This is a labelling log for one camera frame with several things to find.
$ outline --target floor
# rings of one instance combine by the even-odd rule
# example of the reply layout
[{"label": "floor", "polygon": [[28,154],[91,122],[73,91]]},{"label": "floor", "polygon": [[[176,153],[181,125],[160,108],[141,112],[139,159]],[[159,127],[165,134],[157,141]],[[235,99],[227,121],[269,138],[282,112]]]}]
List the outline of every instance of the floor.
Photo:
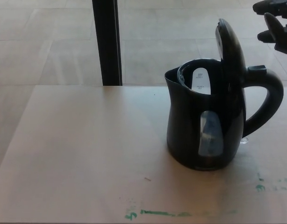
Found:
[{"label": "floor", "polygon": [[[287,56],[256,39],[266,25],[255,2],[118,0],[124,84],[165,85],[171,68],[219,59],[219,18],[240,38],[247,65],[265,64],[287,83]],[[0,164],[35,85],[101,83],[91,0],[0,0]]]}]

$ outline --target kettle lid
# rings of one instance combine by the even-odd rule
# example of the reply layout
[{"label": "kettle lid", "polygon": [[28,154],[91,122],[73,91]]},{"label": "kettle lid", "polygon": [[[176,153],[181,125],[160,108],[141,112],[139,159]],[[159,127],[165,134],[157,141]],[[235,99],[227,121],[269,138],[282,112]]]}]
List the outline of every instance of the kettle lid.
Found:
[{"label": "kettle lid", "polygon": [[215,35],[224,73],[229,79],[242,81],[246,71],[245,60],[234,30],[227,21],[219,19]]}]

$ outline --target table surface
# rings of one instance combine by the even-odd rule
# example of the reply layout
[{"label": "table surface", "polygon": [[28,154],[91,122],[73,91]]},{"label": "table surface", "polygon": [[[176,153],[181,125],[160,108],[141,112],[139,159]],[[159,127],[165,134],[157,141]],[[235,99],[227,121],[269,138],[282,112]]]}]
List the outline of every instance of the table surface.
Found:
[{"label": "table surface", "polygon": [[[246,89],[248,115],[265,97]],[[168,153],[167,87],[37,86],[0,167],[0,223],[287,223],[287,87],[227,168]]]}]

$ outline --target electric kettle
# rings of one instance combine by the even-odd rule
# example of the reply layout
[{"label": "electric kettle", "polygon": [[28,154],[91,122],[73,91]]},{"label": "electric kettle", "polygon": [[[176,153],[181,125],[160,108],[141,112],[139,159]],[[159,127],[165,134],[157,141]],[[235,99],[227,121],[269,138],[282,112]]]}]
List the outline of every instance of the electric kettle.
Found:
[{"label": "electric kettle", "polygon": [[[221,60],[196,59],[166,72],[171,108],[167,145],[181,164],[216,170],[234,158],[240,140],[264,125],[284,95],[281,80],[264,65],[246,68],[233,29],[220,19],[215,30]],[[267,96],[246,120],[244,88],[262,86]]]}]

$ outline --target black pole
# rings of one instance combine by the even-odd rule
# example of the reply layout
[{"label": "black pole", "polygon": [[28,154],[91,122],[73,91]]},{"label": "black pole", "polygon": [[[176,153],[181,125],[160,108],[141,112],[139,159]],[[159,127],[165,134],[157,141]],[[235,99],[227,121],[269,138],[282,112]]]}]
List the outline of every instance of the black pole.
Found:
[{"label": "black pole", "polygon": [[122,85],[117,0],[93,0],[103,85]]}]

